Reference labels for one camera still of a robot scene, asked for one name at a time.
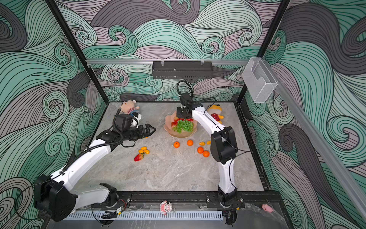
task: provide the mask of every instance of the plush toy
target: plush toy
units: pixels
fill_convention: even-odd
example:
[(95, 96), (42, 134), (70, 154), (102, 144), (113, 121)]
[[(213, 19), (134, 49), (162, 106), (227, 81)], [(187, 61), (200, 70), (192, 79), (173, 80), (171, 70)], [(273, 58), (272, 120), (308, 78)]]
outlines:
[(222, 124), (221, 119), (224, 116), (220, 115), (223, 110), (221, 109), (220, 105), (212, 105), (207, 109), (207, 112), (220, 124)]
[(124, 101), (121, 104), (121, 112), (125, 114), (132, 114), (133, 112), (140, 113), (139, 109), (140, 107), (135, 107), (136, 100), (128, 100)]

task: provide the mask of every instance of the wave pattern wallpaper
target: wave pattern wallpaper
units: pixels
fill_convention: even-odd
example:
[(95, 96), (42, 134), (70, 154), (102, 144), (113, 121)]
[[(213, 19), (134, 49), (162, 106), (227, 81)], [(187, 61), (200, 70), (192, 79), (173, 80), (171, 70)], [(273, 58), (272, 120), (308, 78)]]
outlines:
[[(257, 55), (279, 4), (280, 0), (57, 0), (90, 59), (248, 59)], [(153, 79), (151, 65), (93, 67), (110, 101), (179, 101), (177, 80)], [(243, 70), (244, 66), (218, 65), (214, 79), (189, 81), (195, 98), (236, 100), (244, 84)]]
[[(40, 228), (40, 174), (85, 149), (105, 110), (44, 0), (0, 1), (0, 228)], [(15, 213), (15, 200), (20, 215)]]
[[(310, 0), (284, 14), (265, 59), (366, 191), (366, 1)], [(281, 95), (245, 118), (295, 228), (366, 228)]]

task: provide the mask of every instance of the pink figurine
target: pink figurine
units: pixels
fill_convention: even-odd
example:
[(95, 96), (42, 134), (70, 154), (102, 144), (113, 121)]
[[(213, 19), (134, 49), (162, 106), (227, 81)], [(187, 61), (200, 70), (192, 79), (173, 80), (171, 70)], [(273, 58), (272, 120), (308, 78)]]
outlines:
[(168, 212), (172, 211), (172, 203), (167, 203), (166, 200), (161, 202), (160, 204), (160, 212), (164, 215), (166, 215)]
[(262, 209), (269, 213), (273, 212), (273, 208), (271, 206), (269, 206), (268, 204), (262, 204)]

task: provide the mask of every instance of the pink plush bear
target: pink plush bear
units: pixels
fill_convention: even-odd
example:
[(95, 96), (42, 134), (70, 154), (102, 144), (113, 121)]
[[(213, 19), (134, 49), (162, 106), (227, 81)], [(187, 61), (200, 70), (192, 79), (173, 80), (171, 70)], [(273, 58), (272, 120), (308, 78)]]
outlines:
[(136, 100), (124, 101), (120, 106), (121, 113), (122, 112), (125, 114), (132, 114), (133, 112), (140, 113), (140, 111), (139, 111), (140, 107), (139, 106), (135, 107), (135, 103), (136, 103)]

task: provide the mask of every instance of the fruit bowl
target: fruit bowl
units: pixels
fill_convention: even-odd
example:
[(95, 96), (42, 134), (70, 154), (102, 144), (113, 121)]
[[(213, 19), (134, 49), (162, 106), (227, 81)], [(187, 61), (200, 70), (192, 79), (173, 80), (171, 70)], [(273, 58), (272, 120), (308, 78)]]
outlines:
[(174, 111), (174, 113), (172, 115), (167, 115), (165, 117), (165, 125), (164, 125), (164, 129), (168, 132), (168, 134), (170, 134), (173, 137), (177, 137), (177, 138), (186, 138), (191, 136), (192, 134), (194, 134), (197, 131), (197, 121), (193, 120), (193, 130), (192, 132), (189, 131), (185, 131), (182, 129), (182, 132), (179, 133), (177, 131), (173, 130), (172, 127), (172, 122), (174, 122), (174, 118), (177, 116), (177, 111)]

